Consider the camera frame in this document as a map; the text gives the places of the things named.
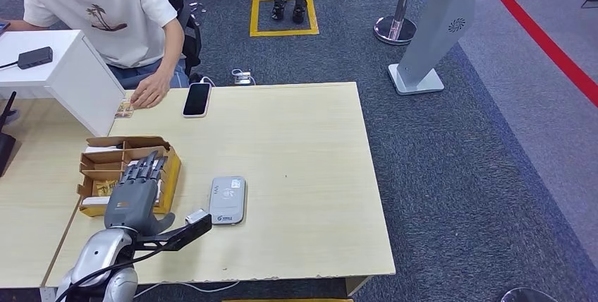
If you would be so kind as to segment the person's left hand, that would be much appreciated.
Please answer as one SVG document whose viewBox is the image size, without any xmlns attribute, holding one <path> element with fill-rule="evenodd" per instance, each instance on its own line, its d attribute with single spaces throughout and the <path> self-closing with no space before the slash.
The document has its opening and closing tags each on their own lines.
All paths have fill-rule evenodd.
<svg viewBox="0 0 598 302">
<path fill-rule="evenodd" d="M 170 90 L 172 75 L 157 71 L 141 80 L 130 97 L 134 109 L 147 109 L 160 103 Z"/>
</svg>

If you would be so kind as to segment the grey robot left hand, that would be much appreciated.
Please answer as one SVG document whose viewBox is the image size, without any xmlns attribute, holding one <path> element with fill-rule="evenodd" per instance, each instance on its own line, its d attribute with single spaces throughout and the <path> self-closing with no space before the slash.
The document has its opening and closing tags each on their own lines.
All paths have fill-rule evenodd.
<svg viewBox="0 0 598 302">
<path fill-rule="evenodd" d="M 168 212 L 157 219 L 153 213 L 161 171 L 167 159 L 154 151 L 125 168 L 106 206 L 104 226 L 107 229 L 126 228 L 141 236 L 155 236 L 171 227 L 175 214 Z"/>
</svg>

